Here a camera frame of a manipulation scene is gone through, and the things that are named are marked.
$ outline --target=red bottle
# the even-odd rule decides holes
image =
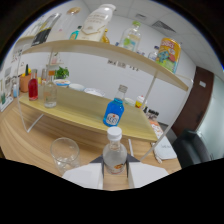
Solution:
[[[31,79],[28,83],[29,90],[29,100],[37,100],[38,99],[38,82],[36,79],[36,69],[31,71]]]

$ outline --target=bottle label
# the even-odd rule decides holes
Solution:
[[[107,115],[106,122],[110,125],[117,125],[119,121],[119,116],[117,114],[110,113]]]
[[[107,171],[109,173],[111,173],[111,174],[119,174],[119,173],[123,172],[124,167],[125,167],[125,163],[124,164],[121,163],[121,164],[115,165],[113,167],[108,166],[107,164],[105,164],[105,166],[106,166],[106,169],[107,169]]]
[[[47,102],[50,97],[51,97],[50,92],[44,92],[44,102]]]
[[[100,32],[100,29],[106,26],[107,17],[108,15],[102,12],[90,14],[82,27],[82,31],[87,35]]]

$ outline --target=yellow bottle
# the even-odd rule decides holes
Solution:
[[[110,40],[109,40],[108,37],[106,36],[107,31],[108,31],[108,29],[105,29],[105,32],[104,32],[104,34],[103,34],[103,36],[102,36],[102,39],[101,39],[101,42],[106,43],[106,44],[109,44],[109,43],[110,43]]]

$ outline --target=plastic water bottle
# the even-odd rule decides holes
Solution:
[[[158,46],[155,46],[154,47],[154,51],[152,51],[152,52],[149,53],[148,58],[151,59],[151,60],[153,60],[153,61],[155,61],[156,58],[157,58],[158,51],[159,51],[159,47]]]
[[[119,127],[110,127],[107,130],[110,141],[103,149],[103,161],[107,172],[113,175],[124,171],[127,160],[127,149],[120,143],[122,130]]]
[[[117,126],[124,112],[123,100],[128,87],[120,85],[114,100],[108,103],[103,123],[109,127]]]
[[[141,40],[141,34],[138,30],[140,26],[140,22],[133,21],[132,27],[124,31],[118,46],[136,52]]]

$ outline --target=white bottle cap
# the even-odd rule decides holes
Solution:
[[[103,4],[99,8],[110,8],[114,11],[116,9],[116,6],[112,4]]]
[[[122,130],[119,127],[110,127],[107,129],[107,137],[110,141],[119,141],[122,137]]]

